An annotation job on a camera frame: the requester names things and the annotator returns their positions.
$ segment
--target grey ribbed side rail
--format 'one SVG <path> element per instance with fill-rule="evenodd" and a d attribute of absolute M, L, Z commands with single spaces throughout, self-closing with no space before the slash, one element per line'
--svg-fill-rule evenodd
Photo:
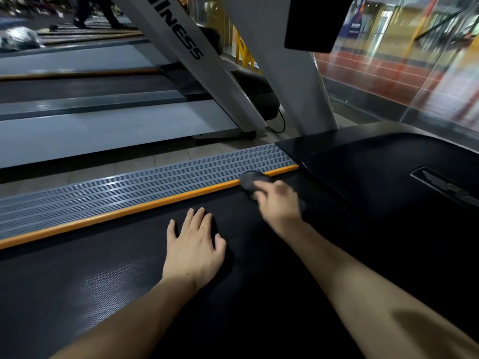
<path fill-rule="evenodd" d="M 294 164 L 275 144 L 0 199 L 0 240 Z"/>

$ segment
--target logo on treadmill hood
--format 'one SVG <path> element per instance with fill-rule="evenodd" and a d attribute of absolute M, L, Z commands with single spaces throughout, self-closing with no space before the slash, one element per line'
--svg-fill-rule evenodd
<path fill-rule="evenodd" d="M 151 5 L 156 4 L 158 1 L 159 0 L 148 0 Z M 173 18 L 173 14 L 168 8 L 170 5 L 170 2 L 165 0 L 156 5 L 155 10 L 161 17 L 165 19 L 166 24 L 171 28 L 176 37 L 180 39 L 184 47 L 190 51 L 190 54 L 193 56 L 193 58 L 196 60 L 201 59 L 203 53 L 201 52 L 200 48 L 196 47 L 196 43 L 188 36 L 183 26 L 178 23 L 177 19 Z"/>

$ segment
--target tiled floor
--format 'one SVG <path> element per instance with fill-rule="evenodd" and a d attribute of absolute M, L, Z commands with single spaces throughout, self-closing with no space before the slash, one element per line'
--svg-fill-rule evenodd
<path fill-rule="evenodd" d="M 355 124 L 339 115 L 336 115 L 335 117 L 339 127 L 347 127 Z M 199 145 L 196 145 L 195 142 L 190 140 L 173 142 L 170 145 L 162 146 L 166 152 L 160 154 L 125 159 L 115 163 L 96 165 L 85 169 L 76 169 L 73 171 L 0 184 L 0 198 L 228 153 L 298 136 L 299 134 L 297 130 L 292 123 L 288 122 L 289 121 L 286 118 L 286 130 L 283 133 L 276 134 L 270 131 L 259 132 L 257 138 L 253 141 L 245 139 L 230 139 L 211 144 Z M 268 121 L 268 124 L 275 130 L 279 130 L 283 126 L 283 122 L 280 118 Z"/>

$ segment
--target person's leg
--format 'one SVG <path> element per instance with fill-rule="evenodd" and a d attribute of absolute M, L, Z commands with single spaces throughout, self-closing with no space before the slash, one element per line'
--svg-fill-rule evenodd
<path fill-rule="evenodd" d="M 78 0 L 77 11 L 73 24 L 80 29 L 86 29 L 85 21 L 90 14 L 90 0 Z"/>
<path fill-rule="evenodd" d="M 109 0 L 95 0 L 95 2 L 100 7 L 100 10 L 103 12 L 103 15 L 108 20 L 112 28 L 117 29 L 121 28 L 123 25 L 120 24 L 117 18 L 113 15 L 112 3 Z"/>

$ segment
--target forearm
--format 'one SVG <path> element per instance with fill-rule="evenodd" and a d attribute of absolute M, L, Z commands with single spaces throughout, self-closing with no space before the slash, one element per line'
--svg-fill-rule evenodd
<path fill-rule="evenodd" d="M 477 358 L 479 346 L 403 289 L 297 222 L 280 232 L 368 358 Z"/>
<path fill-rule="evenodd" d="M 187 280 L 162 280 L 52 359 L 147 358 L 194 295 L 195 287 Z"/>

